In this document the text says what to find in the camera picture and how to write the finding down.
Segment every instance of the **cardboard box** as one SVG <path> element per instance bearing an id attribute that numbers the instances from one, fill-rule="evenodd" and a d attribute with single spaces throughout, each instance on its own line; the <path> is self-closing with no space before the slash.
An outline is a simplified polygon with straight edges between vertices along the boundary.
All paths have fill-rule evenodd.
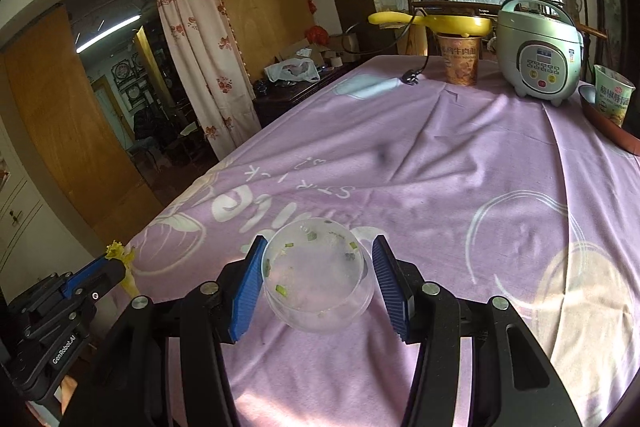
<path id="1" fill-rule="evenodd" d="M 358 38 L 357 36 L 352 33 L 349 35 L 346 35 L 344 37 L 344 43 L 347 45 L 348 49 L 350 49 L 351 51 L 354 52 L 359 52 L 360 48 L 358 47 Z M 342 45 L 342 35 L 329 35 L 329 45 L 328 45 L 329 49 L 337 52 L 340 54 L 340 57 L 342 57 L 342 61 L 343 62 L 355 62 L 356 60 L 358 60 L 358 55 L 353 55 L 350 53 L 347 53 L 344 50 L 344 47 Z"/>
<path id="2" fill-rule="evenodd" d="M 288 58 L 311 58 L 317 68 L 324 66 L 324 58 L 322 58 L 322 52 L 327 48 L 324 46 L 318 46 L 317 44 L 309 44 L 309 41 L 302 39 L 290 46 L 284 48 L 279 54 L 280 60 L 287 60 Z"/>

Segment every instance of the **table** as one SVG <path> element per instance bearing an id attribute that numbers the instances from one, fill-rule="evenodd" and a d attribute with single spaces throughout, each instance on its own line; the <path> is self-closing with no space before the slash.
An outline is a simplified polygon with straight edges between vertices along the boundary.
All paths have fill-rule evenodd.
<path id="1" fill-rule="evenodd" d="M 303 80 L 296 82 L 293 86 L 276 87 L 270 86 L 267 94 L 258 96 L 254 100 L 255 112 L 260 120 L 260 125 L 266 127 L 272 121 L 281 117 L 289 109 L 309 98 L 313 93 L 318 92 L 324 86 L 328 86 L 359 66 L 363 61 L 348 62 L 338 68 L 330 68 L 320 71 L 320 81 L 311 83 Z"/>

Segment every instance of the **metal screw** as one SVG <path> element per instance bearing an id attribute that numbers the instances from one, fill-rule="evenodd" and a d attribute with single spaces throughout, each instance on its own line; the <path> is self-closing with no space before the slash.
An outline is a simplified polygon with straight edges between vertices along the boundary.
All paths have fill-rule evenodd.
<path id="1" fill-rule="evenodd" d="M 505 310 L 509 307 L 509 301 L 504 297 L 494 297 L 491 299 L 491 304 L 494 305 L 494 308 L 499 310 Z"/>
<path id="2" fill-rule="evenodd" d="M 146 308 L 147 304 L 149 304 L 149 299 L 147 299 L 144 295 L 139 295 L 131 301 L 131 307 L 137 310 Z"/>
<path id="3" fill-rule="evenodd" d="M 437 295 L 440 293 L 440 286 L 434 282 L 426 282 L 422 285 L 422 291 L 427 295 Z"/>
<path id="4" fill-rule="evenodd" d="M 220 286 L 213 281 L 204 282 L 200 285 L 200 293 L 203 295 L 215 295 L 218 293 L 218 290 L 220 290 Z"/>

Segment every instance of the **rice cooker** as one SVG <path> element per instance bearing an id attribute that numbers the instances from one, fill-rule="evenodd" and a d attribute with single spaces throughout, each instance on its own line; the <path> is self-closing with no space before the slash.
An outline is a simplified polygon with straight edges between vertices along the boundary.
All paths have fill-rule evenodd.
<path id="1" fill-rule="evenodd" d="M 536 10 L 514 11 L 530 1 L 551 8 L 559 19 Z M 558 107 L 573 94 L 582 66 L 582 35 L 571 16 L 545 0 L 507 0 L 498 12 L 498 64 L 518 96 L 550 100 Z"/>

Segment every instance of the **yellow ladle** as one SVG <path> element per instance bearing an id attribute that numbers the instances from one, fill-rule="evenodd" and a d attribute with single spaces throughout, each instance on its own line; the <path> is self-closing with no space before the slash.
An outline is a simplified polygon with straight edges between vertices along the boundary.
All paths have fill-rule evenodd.
<path id="1" fill-rule="evenodd" d="M 378 12 L 369 15 L 371 24 L 407 24 L 408 13 Z M 434 33 L 448 33 L 468 37 L 484 37 L 491 32 L 491 20 L 467 15 L 417 15 L 413 24 L 427 26 Z"/>

